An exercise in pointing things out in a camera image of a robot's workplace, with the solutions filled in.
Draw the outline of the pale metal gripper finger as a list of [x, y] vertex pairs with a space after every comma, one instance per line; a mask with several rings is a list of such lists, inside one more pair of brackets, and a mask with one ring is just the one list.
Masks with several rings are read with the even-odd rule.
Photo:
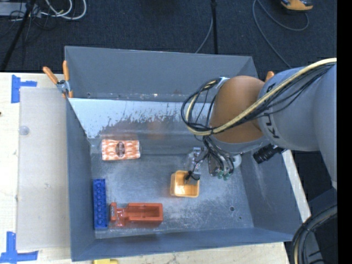
[[200, 148], [194, 147], [193, 150], [187, 156], [187, 171], [194, 172], [197, 169], [199, 163]]
[[187, 159], [186, 159], [186, 163], [185, 163], [185, 168], [186, 168], [186, 176], [185, 176], [185, 180], [186, 181], [199, 181], [201, 178], [201, 167], [203, 164], [203, 160], [200, 160], [198, 165], [197, 165], [197, 169], [194, 172], [188, 172], [187, 171]]

